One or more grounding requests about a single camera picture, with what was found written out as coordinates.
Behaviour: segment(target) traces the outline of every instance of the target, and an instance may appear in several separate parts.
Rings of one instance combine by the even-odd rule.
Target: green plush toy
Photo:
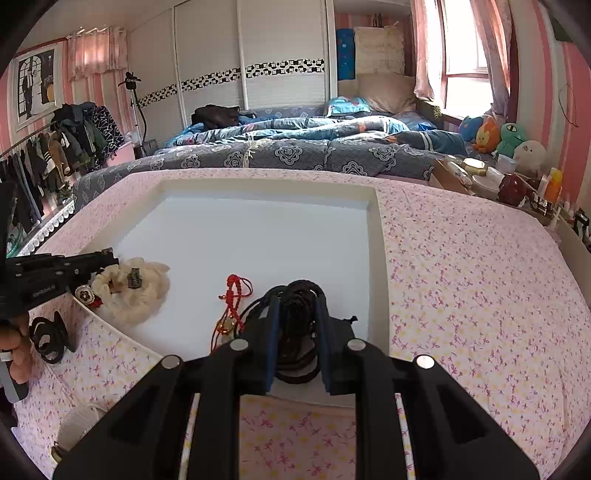
[[[513,158],[515,149],[526,139],[525,133],[517,124],[505,124],[501,127],[501,143],[496,148],[497,155]]]

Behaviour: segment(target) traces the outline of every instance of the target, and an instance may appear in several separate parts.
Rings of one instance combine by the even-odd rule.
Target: orange plush toy
[[[501,143],[501,129],[491,116],[486,116],[476,134],[476,143],[472,146],[480,153],[492,153]]]

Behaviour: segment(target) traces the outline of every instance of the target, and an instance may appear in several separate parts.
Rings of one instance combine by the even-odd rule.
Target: blue pillow
[[[326,116],[342,115],[343,113],[371,112],[367,100],[361,97],[352,99],[348,99],[347,97],[333,98],[327,106]]]

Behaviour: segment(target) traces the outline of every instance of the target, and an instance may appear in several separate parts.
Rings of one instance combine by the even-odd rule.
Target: window
[[[464,118],[491,108],[492,89],[470,0],[439,0],[445,36],[442,93],[445,110]]]

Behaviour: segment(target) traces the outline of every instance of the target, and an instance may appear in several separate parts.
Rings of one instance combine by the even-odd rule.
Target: pink floral bedsheet
[[[200,169],[137,173],[98,196],[41,249],[78,253],[134,196],[162,179],[256,177],[369,185],[381,210],[389,274],[390,354],[433,355],[535,462],[543,478],[591,417],[589,309],[539,223],[488,200],[391,180],[325,172]],[[78,350],[35,359],[15,435],[51,476],[50,448],[74,406],[110,407],[159,360],[86,317],[60,310]],[[355,415],[274,398],[241,402],[241,478],[353,479]]]

